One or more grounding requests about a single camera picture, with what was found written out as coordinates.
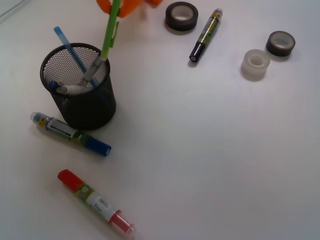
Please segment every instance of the blue pen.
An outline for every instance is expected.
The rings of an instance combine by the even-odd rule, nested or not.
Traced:
[[[59,39],[63,43],[65,49],[67,49],[67,51],[69,52],[69,54],[71,55],[71,57],[73,58],[75,63],[78,65],[78,67],[80,68],[82,73],[85,74],[87,71],[86,66],[81,61],[80,57],[78,56],[78,54],[76,53],[74,48],[71,46],[70,42],[68,41],[68,39],[66,38],[64,33],[61,31],[60,27],[56,26],[53,30],[55,31],[55,33],[57,34],[57,36],[59,37]],[[90,83],[92,84],[92,86],[94,88],[99,85],[99,82],[94,77],[91,79]],[[81,79],[80,82],[78,83],[78,85],[79,86],[86,86],[87,82]]]

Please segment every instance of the label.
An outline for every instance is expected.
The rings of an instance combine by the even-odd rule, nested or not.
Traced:
[[[47,124],[48,131],[52,131],[69,141],[72,140],[73,135],[77,130],[73,129],[72,127],[68,126],[62,121],[59,121],[58,119],[52,118],[48,124]]]
[[[218,23],[219,21],[217,19],[210,17],[198,39],[198,42],[207,45]]]
[[[95,209],[105,220],[110,221],[111,217],[118,211],[118,208],[107,202],[98,192],[93,192],[86,199],[86,203]]]

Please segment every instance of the mesh cup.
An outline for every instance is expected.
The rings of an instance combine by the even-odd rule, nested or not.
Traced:
[[[89,44],[71,43],[86,68],[89,68],[101,51]],[[65,86],[75,86],[83,76],[65,46],[54,49],[43,60],[40,78],[43,86],[51,93],[64,120],[75,129],[94,130],[101,128],[113,117],[116,100],[110,79],[110,63],[107,59],[95,73],[99,82],[92,90],[77,95],[61,94],[51,89],[49,83],[56,81]]]

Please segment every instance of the pen barrel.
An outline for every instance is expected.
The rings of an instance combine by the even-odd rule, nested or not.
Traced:
[[[198,62],[202,52],[205,50],[206,45],[204,43],[201,43],[199,41],[196,42],[189,58],[192,62],[196,63]]]
[[[219,24],[219,20],[217,17],[210,17],[207,21],[204,29],[202,30],[202,33],[198,39],[198,42],[204,44],[205,46],[209,43],[211,37],[213,36],[213,33],[215,29],[217,28]]]

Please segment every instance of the marker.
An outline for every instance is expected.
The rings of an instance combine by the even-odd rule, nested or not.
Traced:
[[[40,127],[47,131],[58,134],[59,136],[68,139],[79,146],[86,149],[90,149],[98,154],[107,156],[111,150],[111,146],[105,144],[102,141],[95,139],[94,137],[85,134],[79,130],[76,130],[69,125],[54,117],[49,117],[41,112],[33,112],[30,119]]]
[[[119,22],[117,22],[117,16],[118,16],[120,7],[121,7],[121,0],[113,0],[108,24],[105,30],[105,36],[104,36],[101,54],[100,56],[98,55],[93,61],[93,63],[89,66],[88,70],[82,76],[82,79],[80,80],[79,84],[89,82],[90,79],[98,71],[101,64],[103,64],[105,60],[107,60],[109,48],[112,48],[114,46],[117,31],[118,31]]]
[[[58,174],[61,180],[75,195],[86,203],[91,210],[98,213],[106,220],[115,230],[123,236],[131,239],[136,227],[130,224],[123,216],[122,211],[116,206],[110,204],[101,194],[96,192],[92,187],[74,175],[68,169],[62,170]]]
[[[211,17],[206,22],[206,25],[202,30],[202,33],[189,56],[192,62],[194,63],[198,62],[200,55],[205,50],[206,46],[209,44],[209,41],[216,27],[218,26],[218,23],[220,22],[222,14],[223,14],[222,9],[217,8],[216,10],[214,10]]]

